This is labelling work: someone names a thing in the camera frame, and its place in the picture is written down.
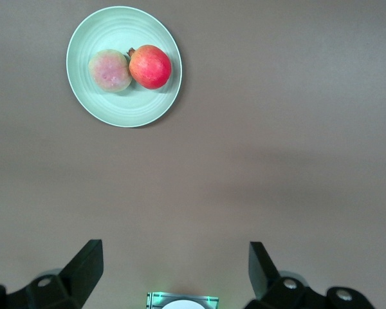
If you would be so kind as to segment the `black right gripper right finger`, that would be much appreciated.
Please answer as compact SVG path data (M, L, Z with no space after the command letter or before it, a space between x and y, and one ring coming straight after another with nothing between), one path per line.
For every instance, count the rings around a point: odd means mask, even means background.
M373 308L368 298L352 288L333 286L321 295L294 275L280 274L259 241L249 245L248 275L255 299L246 305L247 308Z

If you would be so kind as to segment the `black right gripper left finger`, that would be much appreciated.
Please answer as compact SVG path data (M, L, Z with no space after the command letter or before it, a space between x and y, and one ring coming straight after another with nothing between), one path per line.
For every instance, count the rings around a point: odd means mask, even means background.
M102 274L102 240L91 239L58 274L39 276L11 294L0 285L0 308L82 308Z

